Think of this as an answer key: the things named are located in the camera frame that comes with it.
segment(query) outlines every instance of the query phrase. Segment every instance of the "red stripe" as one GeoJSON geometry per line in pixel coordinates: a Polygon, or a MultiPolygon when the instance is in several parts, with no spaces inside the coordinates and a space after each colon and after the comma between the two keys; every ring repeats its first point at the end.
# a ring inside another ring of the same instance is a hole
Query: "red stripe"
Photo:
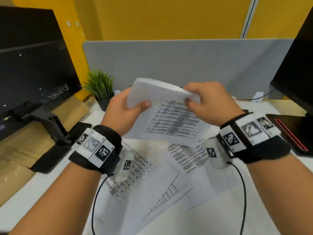
{"type": "Polygon", "coordinates": [[[298,145],[302,151],[307,151],[307,148],[300,142],[300,140],[284,125],[280,119],[275,119],[276,122],[282,126],[282,129],[289,135],[289,137],[298,145]]]}

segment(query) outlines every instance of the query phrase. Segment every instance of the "potted plant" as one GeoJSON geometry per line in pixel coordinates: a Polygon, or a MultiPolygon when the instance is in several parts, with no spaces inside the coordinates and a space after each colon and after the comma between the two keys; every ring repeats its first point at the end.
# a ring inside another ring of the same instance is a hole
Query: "potted plant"
{"type": "Polygon", "coordinates": [[[110,99],[114,96],[113,83],[115,82],[113,76],[104,74],[101,69],[88,72],[88,83],[85,83],[83,88],[88,90],[99,103],[101,110],[106,111],[110,99]]]}

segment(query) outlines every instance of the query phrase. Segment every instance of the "white desk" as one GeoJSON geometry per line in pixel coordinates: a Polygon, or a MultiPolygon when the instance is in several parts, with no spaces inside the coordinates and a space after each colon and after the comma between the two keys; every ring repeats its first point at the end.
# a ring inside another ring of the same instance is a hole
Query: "white desk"
{"type": "MultiPolygon", "coordinates": [[[[254,112],[279,114],[268,102],[239,102],[239,105],[243,109],[254,112]]],[[[88,115],[83,118],[82,122],[96,125],[100,123],[103,115],[104,112],[96,104],[88,115]]],[[[154,146],[158,146],[156,144],[159,144],[162,148],[166,145],[164,142],[154,142],[154,146]]],[[[300,157],[299,159],[313,171],[313,158],[300,157]]],[[[68,163],[68,156],[66,156],[51,173],[37,173],[19,192],[8,200],[0,208],[0,230],[11,230],[49,188],[68,163]]],[[[246,173],[244,180],[247,189],[247,215],[244,234],[278,235],[279,232],[258,196],[247,167],[239,160],[235,160],[234,163],[241,171],[246,173]]],[[[189,211],[185,211],[180,203],[177,203],[138,234],[239,234],[243,207],[243,187],[238,184],[238,186],[217,198],[189,211]]],[[[90,228],[87,228],[86,232],[92,234],[90,228]]]]}

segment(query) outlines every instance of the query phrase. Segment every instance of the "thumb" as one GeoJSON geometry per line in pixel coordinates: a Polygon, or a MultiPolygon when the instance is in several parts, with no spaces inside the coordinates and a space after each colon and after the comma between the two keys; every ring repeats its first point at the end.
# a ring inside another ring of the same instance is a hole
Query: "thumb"
{"type": "Polygon", "coordinates": [[[151,102],[140,102],[135,107],[131,108],[130,111],[138,117],[142,112],[151,107],[151,102]]]}
{"type": "Polygon", "coordinates": [[[197,112],[201,107],[201,104],[194,102],[194,101],[190,100],[189,98],[185,99],[185,104],[194,113],[197,112]]]}

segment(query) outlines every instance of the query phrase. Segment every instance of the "gray partition panel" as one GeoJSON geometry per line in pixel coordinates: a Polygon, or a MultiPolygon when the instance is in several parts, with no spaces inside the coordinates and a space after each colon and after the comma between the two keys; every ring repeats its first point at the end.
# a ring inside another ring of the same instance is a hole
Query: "gray partition panel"
{"type": "Polygon", "coordinates": [[[269,84],[292,39],[87,41],[83,44],[91,70],[116,77],[115,89],[137,77],[178,86],[191,81],[219,81],[231,95],[252,98],[269,92],[269,84]]]}

